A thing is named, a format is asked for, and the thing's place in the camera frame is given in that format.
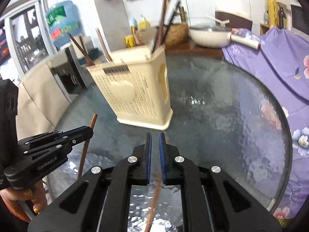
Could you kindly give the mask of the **left hand orange nails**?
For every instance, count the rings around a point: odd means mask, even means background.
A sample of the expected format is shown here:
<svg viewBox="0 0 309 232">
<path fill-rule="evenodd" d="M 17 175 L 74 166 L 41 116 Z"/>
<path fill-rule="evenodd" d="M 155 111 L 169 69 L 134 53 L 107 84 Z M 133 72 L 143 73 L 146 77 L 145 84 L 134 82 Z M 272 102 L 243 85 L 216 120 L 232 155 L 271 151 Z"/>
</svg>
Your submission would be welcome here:
<svg viewBox="0 0 309 232">
<path fill-rule="evenodd" d="M 8 210 L 22 221 L 29 223 L 30 215 L 38 215 L 47 206 L 46 190 L 43 181 L 38 181 L 31 189 L 16 190 L 8 187 L 1 190 L 3 199 Z"/>
</svg>

